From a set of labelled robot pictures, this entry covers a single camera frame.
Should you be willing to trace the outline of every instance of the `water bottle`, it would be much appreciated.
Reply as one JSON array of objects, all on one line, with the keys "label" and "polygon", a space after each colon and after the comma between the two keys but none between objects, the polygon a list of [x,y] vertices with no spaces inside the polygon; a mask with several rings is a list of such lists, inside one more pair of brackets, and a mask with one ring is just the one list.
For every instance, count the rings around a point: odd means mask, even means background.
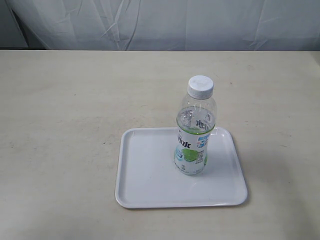
[{"label": "water bottle", "polygon": [[173,161],[187,175],[202,172],[207,164],[208,140],[217,117],[213,90],[211,78],[201,75],[190,78],[187,94],[176,117],[178,144]]}]

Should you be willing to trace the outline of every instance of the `white bottle cap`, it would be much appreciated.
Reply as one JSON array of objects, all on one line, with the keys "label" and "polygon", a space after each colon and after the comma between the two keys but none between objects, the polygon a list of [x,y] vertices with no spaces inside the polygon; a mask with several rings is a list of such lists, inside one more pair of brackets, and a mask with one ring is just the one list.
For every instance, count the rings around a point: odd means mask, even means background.
[{"label": "white bottle cap", "polygon": [[199,100],[211,98],[214,91],[214,82],[207,76],[193,76],[189,80],[188,94]]}]

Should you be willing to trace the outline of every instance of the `table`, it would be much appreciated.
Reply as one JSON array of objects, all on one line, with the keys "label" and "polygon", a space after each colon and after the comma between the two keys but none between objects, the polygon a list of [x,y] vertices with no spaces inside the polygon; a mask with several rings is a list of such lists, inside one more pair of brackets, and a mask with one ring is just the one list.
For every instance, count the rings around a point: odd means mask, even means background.
[{"label": "table", "polygon": [[[173,127],[188,80],[249,189],[238,207],[128,210],[120,139]],[[0,51],[1,240],[320,239],[320,52]]]}]

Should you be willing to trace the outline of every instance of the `bottle label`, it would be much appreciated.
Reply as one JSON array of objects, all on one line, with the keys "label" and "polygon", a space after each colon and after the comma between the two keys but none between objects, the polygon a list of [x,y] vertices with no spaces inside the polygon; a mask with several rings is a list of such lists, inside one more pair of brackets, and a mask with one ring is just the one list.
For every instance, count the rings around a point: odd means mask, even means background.
[{"label": "bottle label", "polygon": [[178,169],[188,175],[200,173],[207,164],[207,147],[211,132],[191,134],[178,126],[174,163]]}]

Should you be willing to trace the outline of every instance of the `white tray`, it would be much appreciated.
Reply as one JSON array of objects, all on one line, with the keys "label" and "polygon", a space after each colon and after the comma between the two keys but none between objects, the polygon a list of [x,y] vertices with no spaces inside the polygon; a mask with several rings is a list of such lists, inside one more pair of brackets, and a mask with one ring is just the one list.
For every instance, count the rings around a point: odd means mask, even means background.
[{"label": "white tray", "polygon": [[203,172],[188,176],[173,163],[177,128],[134,128],[121,139],[115,198],[129,209],[234,206],[248,195],[230,133],[215,128]]}]

